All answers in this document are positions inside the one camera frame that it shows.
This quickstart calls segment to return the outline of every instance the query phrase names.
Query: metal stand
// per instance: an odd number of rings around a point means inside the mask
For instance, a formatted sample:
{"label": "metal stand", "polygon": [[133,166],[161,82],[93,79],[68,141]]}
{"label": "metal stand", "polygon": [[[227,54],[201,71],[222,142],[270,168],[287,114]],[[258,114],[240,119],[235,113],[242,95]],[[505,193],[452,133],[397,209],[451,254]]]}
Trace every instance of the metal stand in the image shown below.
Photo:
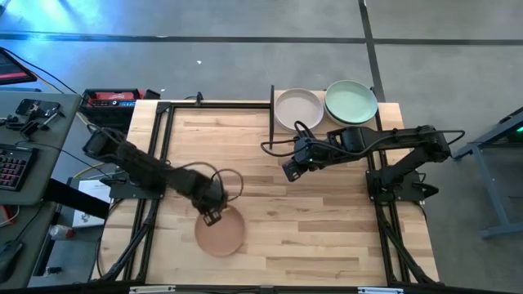
{"label": "metal stand", "polygon": [[504,138],[507,134],[516,131],[518,128],[523,127],[523,108],[518,109],[512,114],[509,114],[506,118],[503,118],[499,125],[492,131],[487,132],[483,136],[477,138],[471,143],[463,146],[458,152],[454,154],[454,160],[459,161],[465,155],[472,154],[476,159],[478,167],[480,168],[481,177],[485,182],[487,191],[489,193],[490,201],[494,206],[494,210],[498,215],[499,225],[484,229],[481,231],[483,238],[492,238],[505,234],[520,233],[523,232],[523,222],[512,223],[507,215],[507,207],[502,203],[502,195],[499,194],[496,188],[495,180],[492,177],[489,168],[483,158],[484,148],[489,147],[510,147],[501,143],[496,143],[499,139]]}

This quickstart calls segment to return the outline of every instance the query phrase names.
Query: red device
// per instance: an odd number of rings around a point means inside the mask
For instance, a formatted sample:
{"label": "red device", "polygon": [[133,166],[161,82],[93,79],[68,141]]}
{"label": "red device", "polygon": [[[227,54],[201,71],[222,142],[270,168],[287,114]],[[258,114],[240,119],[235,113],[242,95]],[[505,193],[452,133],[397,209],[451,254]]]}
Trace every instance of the red device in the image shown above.
{"label": "red device", "polygon": [[159,100],[160,94],[138,89],[86,89],[79,111],[99,127],[127,133],[137,100]]}
{"label": "red device", "polygon": [[86,89],[83,97],[88,101],[85,105],[88,108],[126,108],[134,107],[137,100],[158,99],[159,94],[138,89]]}

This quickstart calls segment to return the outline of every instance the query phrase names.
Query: black bracket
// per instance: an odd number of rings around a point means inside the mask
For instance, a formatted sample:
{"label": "black bracket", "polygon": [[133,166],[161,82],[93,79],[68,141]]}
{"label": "black bracket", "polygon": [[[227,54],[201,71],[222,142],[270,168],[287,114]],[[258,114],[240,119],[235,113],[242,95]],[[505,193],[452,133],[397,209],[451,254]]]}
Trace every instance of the black bracket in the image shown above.
{"label": "black bracket", "polygon": [[118,179],[104,179],[102,183],[111,187],[109,197],[121,199],[160,199],[163,194],[154,191],[144,190],[134,185],[129,180],[127,173],[122,174]]}
{"label": "black bracket", "polygon": [[365,177],[367,179],[369,198],[378,203],[388,203],[390,201],[418,202],[436,194],[438,191],[434,186],[421,183],[419,175],[415,171],[405,175],[402,183],[389,187],[380,185],[379,171],[367,171]]}

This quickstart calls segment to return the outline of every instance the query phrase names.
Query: gray desk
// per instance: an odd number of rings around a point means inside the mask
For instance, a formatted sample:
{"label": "gray desk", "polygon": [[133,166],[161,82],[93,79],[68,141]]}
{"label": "gray desk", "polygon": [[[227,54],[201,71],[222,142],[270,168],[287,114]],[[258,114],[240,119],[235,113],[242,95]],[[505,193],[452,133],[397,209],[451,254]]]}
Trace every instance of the gray desk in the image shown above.
{"label": "gray desk", "polygon": [[[80,96],[0,91],[0,103],[2,104],[2,107],[0,107],[0,117],[14,114],[16,107],[23,99],[48,100],[61,104],[65,118],[59,118],[55,122],[52,122],[49,125],[51,128],[49,131],[37,131],[32,136],[32,139],[38,143],[62,148],[73,122],[74,115],[76,114],[76,109],[80,103]],[[18,132],[0,127],[0,142],[4,144],[15,144],[20,140],[23,140],[23,138]],[[47,182],[51,177],[52,170],[54,169],[60,152],[48,147],[36,145],[34,147],[39,148],[40,152],[37,161],[32,167],[32,174],[29,175],[29,178],[26,180],[24,188],[16,194],[13,192],[0,191],[0,203],[2,204],[18,204],[24,202],[21,198],[24,197],[25,193],[36,195],[36,197],[28,197],[28,199],[32,200],[28,200],[26,202],[27,205],[20,206],[20,214],[16,217],[15,225],[0,228],[0,243],[16,238],[37,212],[40,205],[43,205],[38,216],[31,222],[21,238],[25,246],[17,262],[15,273],[5,283],[0,283],[0,289],[27,286],[38,255],[42,249],[42,243],[47,235],[49,224],[56,211],[55,203],[41,203],[39,199],[44,194]]]}
{"label": "gray desk", "polygon": [[[73,123],[76,109],[81,100],[80,96],[0,91],[0,118],[5,118],[8,114],[15,114],[18,104],[23,99],[53,101],[61,104],[60,109],[65,117],[56,118],[52,121],[49,124],[51,128],[49,131],[36,131],[31,136],[31,139],[37,143],[51,145],[61,149]],[[15,144],[21,140],[24,140],[24,138],[20,135],[19,131],[7,130],[5,127],[0,127],[1,143]],[[0,190],[0,204],[32,205],[40,202],[45,192],[47,182],[55,168],[56,160],[58,160],[58,156],[60,155],[60,151],[51,147],[25,143],[23,146],[38,148],[37,159],[20,192]]]}

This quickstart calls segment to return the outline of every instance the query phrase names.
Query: wooden table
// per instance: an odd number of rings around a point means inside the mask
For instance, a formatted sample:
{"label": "wooden table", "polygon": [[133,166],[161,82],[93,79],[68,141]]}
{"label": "wooden table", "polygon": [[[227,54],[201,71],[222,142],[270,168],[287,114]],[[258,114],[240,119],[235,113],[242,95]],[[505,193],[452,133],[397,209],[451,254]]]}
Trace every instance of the wooden table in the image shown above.
{"label": "wooden table", "polygon": [[[127,138],[145,152],[156,103],[137,103]],[[398,104],[381,103],[379,111],[383,129],[403,127]],[[244,193],[232,204],[247,222],[247,237],[233,256],[215,258],[202,252],[194,240],[197,211],[187,199],[169,190],[156,221],[148,284],[386,285],[378,224],[365,187],[365,159],[307,172],[289,183],[280,167],[287,159],[271,157],[259,146],[269,140],[268,110],[178,109],[174,118],[168,152],[173,166],[205,161],[217,168],[234,168],[244,175]],[[157,157],[165,118],[162,124]],[[366,125],[375,127],[375,121]],[[326,131],[337,128],[325,115],[315,133],[323,139]],[[290,133],[275,128],[275,140],[289,137]],[[291,145],[275,146],[275,152],[290,150]],[[397,162],[407,152],[388,152],[389,163]],[[205,167],[198,169],[211,175]],[[239,180],[232,174],[223,177],[226,189],[235,195]],[[136,201],[125,200],[110,216],[101,241],[103,270],[127,246],[135,210]],[[426,273],[437,280],[420,208],[398,203],[398,213],[405,246]],[[392,250],[391,255],[396,276],[400,277],[396,252]],[[141,246],[137,256],[134,274]]]}

